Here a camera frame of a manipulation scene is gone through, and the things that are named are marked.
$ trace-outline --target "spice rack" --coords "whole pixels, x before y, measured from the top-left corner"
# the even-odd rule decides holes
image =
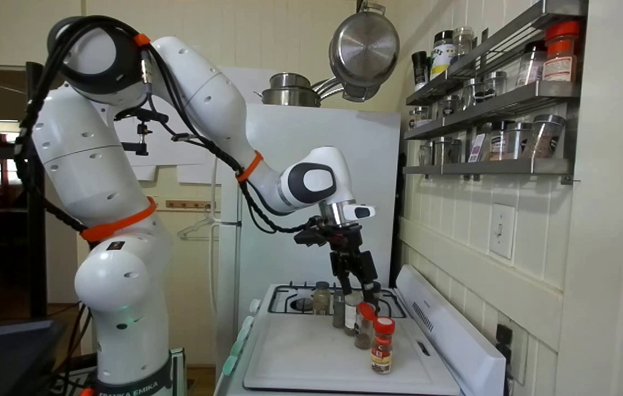
[[[420,91],[407,98],[407,106],[433,106],[447,94],[460,91],[466,80],[485,78],[513,65],[526,44],[543,38],[543,26],[564,18],[584,18],[586,5],[578,0],[542,0],[513,18],[505,28],[485,38],[480,46],[454,61],[444,74],[429,80]],[[569,128],[556,142],[553,158],[536,158],[523,153],[518,161],[477,161],[477,164],[438,164],[409,166],[406,173],[442,173],[442,176],[480,176],[480,173],[530,173],[530,176],[561,176],[561,183],[573,183],[575,137],[578,83],[573,81],[536,81],[513,88],[500,98],[476,103],[454,115],[440,115],[419,128],[406,132],[406,142],[432,142],[455,132],[466,132],[487,122],[502,122],[513,116],[536,115],[545,109],[564,109]]]

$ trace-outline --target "white robotic arm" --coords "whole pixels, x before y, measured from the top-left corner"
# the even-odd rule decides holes
[[[51,91],[58,71],[66,83]],[[196,50],[177,38],[149,44],[110,18],[66,21],[51,33],[51,57],[21,122],[21,144],[32,138],[63,213],[89,227],[84,237],[96,245],[75,288],[95,316],[102,395],[172,395],[163,297],[170,237],[115,135],[115,120],[151,94],[170,101],[193,142],[232,166],[242,191],[252,186],[271,213],[320,204],[311,242],[330,241],[332,266],[371,266],[362,261],[356,220],[375,209],[355,202],[338,149],[316,147],[278,173],[246,142],[242,94]],[[370,290],[377,275],[363,278]]]

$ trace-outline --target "oven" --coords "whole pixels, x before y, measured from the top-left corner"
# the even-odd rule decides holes
[[[394,319],[392,373],[377,375],[370,352],[316,310],[316,286],[269,286],[242,322],[220,367],[220,396],[420,395],[502,396],[505,356],[427,283],[402,269],[381,290],[379,316]]]

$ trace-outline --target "refrigerator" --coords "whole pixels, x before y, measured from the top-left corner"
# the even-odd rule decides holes
[[[356,202],[371,204],[362,222],[362,252],[375,258],[381,286],[390,280],[400,116],[362,111],[249,103],[246,137],[278,171],[301,161],[313,147],[338,147]],[[271,283],[337,283],[330,247],[294,245],[292,234],[265,234],[249,219],[234,173],[220,176],[220,213],[213,259],[213,309],[217,364],[226,356],[254,300]],[[290,215],[271,215],[282,227],[320,215],[311,204]]]

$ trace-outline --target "stove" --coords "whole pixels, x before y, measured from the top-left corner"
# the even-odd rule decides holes
[[[502,396],[505,356],[416,271],[406,269],[396,290],[377,294],[379,316],[396,324],[390,375],[377,375],[370,352],[332,325],[332,304],[320,304],[325,300],[316,293],[334,290],[269,286],[239,327],[216,395]]]

